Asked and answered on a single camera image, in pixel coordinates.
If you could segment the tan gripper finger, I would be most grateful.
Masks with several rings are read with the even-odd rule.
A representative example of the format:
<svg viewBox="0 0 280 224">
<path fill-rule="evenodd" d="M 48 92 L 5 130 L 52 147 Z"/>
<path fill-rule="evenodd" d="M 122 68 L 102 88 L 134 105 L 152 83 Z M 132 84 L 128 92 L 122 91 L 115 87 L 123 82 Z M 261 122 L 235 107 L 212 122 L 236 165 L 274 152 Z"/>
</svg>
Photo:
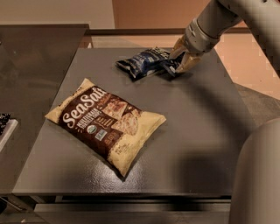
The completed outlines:
<svg viewBox="0 0 280 224">
<path fill-rule="evenodd" d="M 181 74 L 190 70 L 200 62 L 201 58 L 202 58 L 201 54 L 197 54 L 197 53 L 191 54 L 189 52 L 186 52 L 181 60 L 181 63 L 176 69 L 176 72 L 178 74 Z"/>
<path fill-rule="evenodd" d="M 176 59 L 185 50 L 186 50 L 186 42 L 185 39 L 181 37 L 177 40 L 174 47 L 171 49 L 170 58 Z"/>
</svg>

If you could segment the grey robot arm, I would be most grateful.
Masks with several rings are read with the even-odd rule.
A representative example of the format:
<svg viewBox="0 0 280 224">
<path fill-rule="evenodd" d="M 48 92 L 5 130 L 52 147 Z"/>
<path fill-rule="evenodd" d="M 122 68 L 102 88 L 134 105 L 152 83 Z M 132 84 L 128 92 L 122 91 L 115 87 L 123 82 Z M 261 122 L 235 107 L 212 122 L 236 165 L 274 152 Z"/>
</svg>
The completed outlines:
<svg viewBox="0 0 280 224">
<path fill-rule="evenodd" d="M 183 73 L 210 52 L 221 35 L 244 22 L 261 52 L 280 69 L 279 0 L 210 0 L 171 50 L 183 56 Z M 280 224 L 280 120 L 259 126 L 242 146 L 234 177 L 228 224 Z"/>
</svg>

